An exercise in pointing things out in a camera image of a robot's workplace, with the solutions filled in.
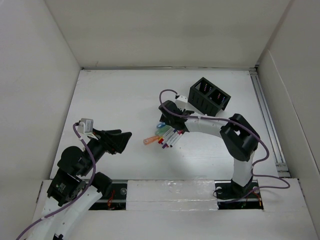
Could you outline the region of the green highlighter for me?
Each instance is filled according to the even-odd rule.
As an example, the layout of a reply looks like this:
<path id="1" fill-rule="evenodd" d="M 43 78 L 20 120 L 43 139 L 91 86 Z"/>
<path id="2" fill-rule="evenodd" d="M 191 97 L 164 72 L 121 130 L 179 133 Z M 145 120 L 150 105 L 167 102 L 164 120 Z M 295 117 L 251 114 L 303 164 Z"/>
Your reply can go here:
<path id="1" fill-rule="evenodd" d="M 165 134 L 165 133 L 166 133 L 168 130 L 170 130 L 170 129 L 171 129 L 170 126 L 165 125 L 165 126 L 159 128 L 158 130 L 156 130 L 154 134 L 155 134 L 156 136 L 162 136 L 163 134 Z"/>

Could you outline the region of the blue highlighter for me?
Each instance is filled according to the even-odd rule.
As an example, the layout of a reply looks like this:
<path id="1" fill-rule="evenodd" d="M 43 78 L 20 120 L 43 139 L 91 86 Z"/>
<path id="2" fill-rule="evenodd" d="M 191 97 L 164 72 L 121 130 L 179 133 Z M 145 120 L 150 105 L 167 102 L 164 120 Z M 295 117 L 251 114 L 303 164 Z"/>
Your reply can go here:
<path id="1" fill-rule="evenodd" d="M 159 122 L 157 125 L 156 125 L 156 128 L 157 129 L 160 129 L 162 127 L 164 127 L 166 124 L 164 122 Z"/>

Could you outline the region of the orange highlighter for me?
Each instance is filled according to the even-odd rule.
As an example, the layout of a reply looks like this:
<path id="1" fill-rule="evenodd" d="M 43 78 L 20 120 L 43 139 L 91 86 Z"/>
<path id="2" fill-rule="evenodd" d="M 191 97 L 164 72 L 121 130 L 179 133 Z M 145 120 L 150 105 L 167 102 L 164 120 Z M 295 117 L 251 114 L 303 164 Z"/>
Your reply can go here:
<path id="1" fill-rule="evenodd" d="M 144 145 L 148 145 L 150 143 L 156 142 L 159 140 L 159 136 L 158 135 L 154 135 L 152 137 L 146 138 L 143 140 L 143 144 Z"/>

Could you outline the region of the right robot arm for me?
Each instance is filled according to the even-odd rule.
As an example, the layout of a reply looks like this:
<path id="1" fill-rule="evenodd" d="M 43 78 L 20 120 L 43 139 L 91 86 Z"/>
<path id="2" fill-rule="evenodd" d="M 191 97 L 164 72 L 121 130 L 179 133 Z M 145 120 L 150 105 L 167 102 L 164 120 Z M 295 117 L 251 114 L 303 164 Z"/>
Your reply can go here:
<path id="1" fill-rule="evenodd" d="M 181 110 L 171 100 L 165 101 L 158 109 L 161 111 L 160 121 L 178 131 L 203 133 L 223 140 L 233 157 L 233 175 L 226 190 L 223 189 L 218 195 L 221 199 L 238 199 L 249 192 L 258 141 L 254 137 L 257 132 L 242 115 L 235 113 L 227 121 L 212 120 L 192 110 Z"/>

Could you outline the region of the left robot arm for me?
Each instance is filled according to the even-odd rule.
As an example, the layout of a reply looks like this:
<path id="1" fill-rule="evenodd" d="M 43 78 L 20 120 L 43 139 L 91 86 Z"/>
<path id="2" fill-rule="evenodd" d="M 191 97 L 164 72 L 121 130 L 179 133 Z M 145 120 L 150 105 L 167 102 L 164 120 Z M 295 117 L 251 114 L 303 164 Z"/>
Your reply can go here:
<path id="1" fill-rule="evenodd" d="M 97 171 L 97 162 L 105 153 L 121 154 L 132 133 L 83 125 L 84 121 L 76 122 L 72 128 L 84 149 L 70 146 L 62 152 L 58 171 L 47 190 L 42 216 L 26 227 L 18 239 L 30 232 L 29 240 L 66 240 L 91 206 L 111 194 L 113 181 Z"/>

